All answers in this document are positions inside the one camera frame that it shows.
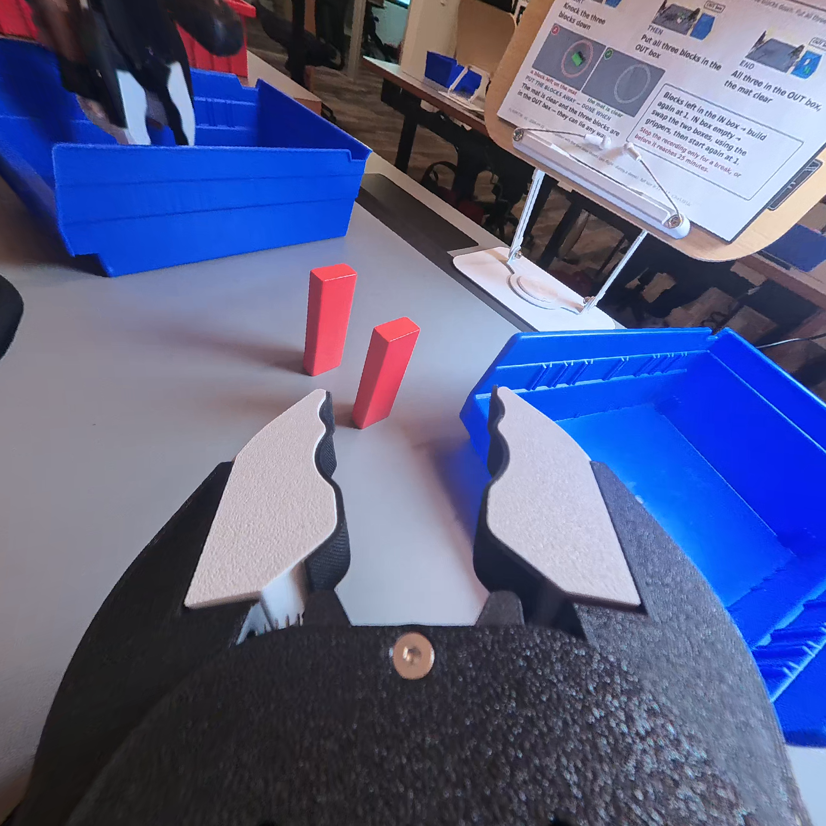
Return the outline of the red wooden block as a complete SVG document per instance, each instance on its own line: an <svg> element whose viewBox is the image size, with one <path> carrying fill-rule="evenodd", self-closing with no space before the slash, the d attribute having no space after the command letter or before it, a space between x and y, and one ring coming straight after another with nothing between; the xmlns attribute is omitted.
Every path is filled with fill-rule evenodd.
<svg viewBox="0 0 826 826"><path fill-rule="evenodd" d="M354 402L356 428L367 428L390 415L418 336L419 326L407 317L373 329Z"/></svg>
<svg viewBox="0 0 826 826"><path fill-rule="evenodd" d="M357 282L346 263L314 268L309 276L304 371L310 376L341 364Z"/></svg>

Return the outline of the red plastic bin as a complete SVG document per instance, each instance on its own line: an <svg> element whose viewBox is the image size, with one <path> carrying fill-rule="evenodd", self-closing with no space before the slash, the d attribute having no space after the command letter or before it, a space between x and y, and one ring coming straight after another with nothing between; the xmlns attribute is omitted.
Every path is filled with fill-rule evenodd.
<svg viewBox="0 0 826 826"><path fill-rule="evenodd" d="M245 23L255 16L250 3L231 1L226 3L240 18L241 47L234 55L215 55L203 47L194 37L178 25L179 35L187 52L191 68L212 70L219 73L248 77L248 55ZM1 2L1 36L37 42L38 31L29 4L24 1Z"/></svg>

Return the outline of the background table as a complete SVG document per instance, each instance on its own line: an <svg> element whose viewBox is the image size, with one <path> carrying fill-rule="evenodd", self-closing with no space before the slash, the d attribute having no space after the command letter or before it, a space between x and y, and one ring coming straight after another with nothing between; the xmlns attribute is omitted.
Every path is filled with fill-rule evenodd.
<svg viewBox="0 0 826 826"><path fill-rule="evenodd" d="M404 118L394 162L399 171L408 171L419 127L453 145L467 141L466 133L479 136L474 139L476 142L489 139L483 117L461 109L440 88L418 80L398 64L369 57L361 59L363 68L382 79L381 101Z"/></svg>

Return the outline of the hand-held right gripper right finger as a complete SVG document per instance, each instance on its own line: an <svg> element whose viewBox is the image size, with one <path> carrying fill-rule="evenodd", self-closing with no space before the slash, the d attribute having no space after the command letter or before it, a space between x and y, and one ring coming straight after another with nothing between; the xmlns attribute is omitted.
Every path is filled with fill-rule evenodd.
<svg viewBox="0 0 826 826"><path fill-rule="evenodd" d="M510 388L494 387L488 421L490 481L472 561L490 592L524 610L563 602L640 610L592 460L560 425Z"/></svg>

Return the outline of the small blue plastic bin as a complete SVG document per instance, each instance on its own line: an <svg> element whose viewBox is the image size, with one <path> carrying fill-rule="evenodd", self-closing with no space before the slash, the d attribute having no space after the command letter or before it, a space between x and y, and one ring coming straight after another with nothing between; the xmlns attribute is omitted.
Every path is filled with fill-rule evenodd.
<svg viewBox="0 0 826 826"><path fill-rule="evenodd" d="M425 60L425 78L438 86L470 97L482 84L480 73L460 64L455 58L429 50Z"/></svg>

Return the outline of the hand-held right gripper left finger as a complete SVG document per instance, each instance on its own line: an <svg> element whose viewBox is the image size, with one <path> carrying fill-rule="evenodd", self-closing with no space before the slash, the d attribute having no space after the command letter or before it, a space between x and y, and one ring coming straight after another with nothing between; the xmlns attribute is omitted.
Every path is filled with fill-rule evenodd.
<svg viewBox="0 0 826 826"><path fill-rule="evenodd" d="M350 563L343 495L333 479L332 397L316 389L236 455L184 605L253 601L248 631L303 622L314 592L333 591Z"/></svg>

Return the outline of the printed instruction sheet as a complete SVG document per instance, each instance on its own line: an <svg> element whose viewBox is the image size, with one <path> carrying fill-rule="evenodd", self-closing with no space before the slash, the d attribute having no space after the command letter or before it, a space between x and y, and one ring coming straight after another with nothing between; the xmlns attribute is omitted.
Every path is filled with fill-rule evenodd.
<svg viewBox="0 0 826 826"><path fill-rule="evenodd" d="M498 116L674 238L733 241L824 148L824 4L553 2Z"/></svg>

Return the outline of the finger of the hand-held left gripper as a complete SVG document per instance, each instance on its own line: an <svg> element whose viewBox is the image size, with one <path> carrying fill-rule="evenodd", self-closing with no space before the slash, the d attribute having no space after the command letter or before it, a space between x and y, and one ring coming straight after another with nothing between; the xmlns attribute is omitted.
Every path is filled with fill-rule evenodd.
<svg viewBox="0 0 826 826"><path fill-rule="evenodd" d="M161 71L158 87L151 92L151 121L168 126L176 144L195 144L196 123L188 74L179 61Z"/></svg>
<svg viewBox="0 0 826 826"><path fill-rule="evenodd" d="M148 98L129 68L103 63L97 67L97 125L121 145L151 145L147 126Z"/></svg>

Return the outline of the black office chair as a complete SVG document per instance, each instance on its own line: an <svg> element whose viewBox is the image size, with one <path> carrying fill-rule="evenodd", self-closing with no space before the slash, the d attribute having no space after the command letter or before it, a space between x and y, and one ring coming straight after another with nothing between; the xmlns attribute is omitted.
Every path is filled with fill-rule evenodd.
<svg viewBox="0 0 826 826"><path fill-rule="evenodd" d="M253 2L263 31L287 50L286 68L292 80L306 87L310 67L341 70L345 65L346 2L315 1L315 34L305 28L305 1L291 1L289 19L278 15L274 2Z"/></svg>

